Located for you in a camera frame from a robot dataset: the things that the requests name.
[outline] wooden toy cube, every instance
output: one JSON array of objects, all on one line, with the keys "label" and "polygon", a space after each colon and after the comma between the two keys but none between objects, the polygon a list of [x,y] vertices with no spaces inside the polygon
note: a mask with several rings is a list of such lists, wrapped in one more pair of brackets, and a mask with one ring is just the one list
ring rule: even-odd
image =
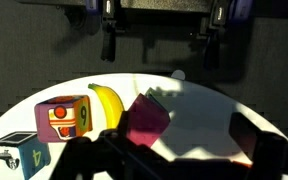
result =
[{"label": "wooden toy cube", "polygon": [[38,139],[63,142],[92,130],[90,99],[87,95],[59,96],[35,106]]},{"label": "wooden toy cube", "polygon": [[14,132],[0,139],[0,179],[27,180],[50,162],[48,145],[36,132]]}]

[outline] white table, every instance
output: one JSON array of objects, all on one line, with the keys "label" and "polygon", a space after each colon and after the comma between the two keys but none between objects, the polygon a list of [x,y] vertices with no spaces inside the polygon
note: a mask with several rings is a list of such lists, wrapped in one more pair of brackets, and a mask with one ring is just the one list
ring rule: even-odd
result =
[{"label": "white table", "polygon": [[[167,160],[186,158],[229,158],[251,163],[228,134],[232,112],[241,112],[260,129],[276,132],[276,127],[241,103],[208,88],[168,77],[144,74],[107,74],[80,78],[55,85],[23,100],[0,117],[0,138],[14,131],[36,131],[34,106],[59,95],[86,94],[90,96],[94,130],[86,136],[97,139],[106,127],[104,111],[96,94],[87,88],[89,83],[109,86],[121,97],[127,110],[139,93],[145,94],[151,87],[172,91],[170,98],[171,123],[163,137],[152,149]],[[54,169],[65,143],[50,143],[51,164],[31,179],[48,179]],[[106,173],[97,177],[109,179]]]}]

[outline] banana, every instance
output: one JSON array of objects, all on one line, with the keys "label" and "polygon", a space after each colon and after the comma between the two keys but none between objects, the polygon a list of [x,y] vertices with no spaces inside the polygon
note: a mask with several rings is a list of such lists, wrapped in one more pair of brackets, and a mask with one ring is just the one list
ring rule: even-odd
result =
[{"label": "banana", "polygon": [[106,116],[107,129],[117,128],[121,114],[124,111],[123,103],[118,94],[107,86],[89,84],[88,88],[95,91],[102,103]]}]

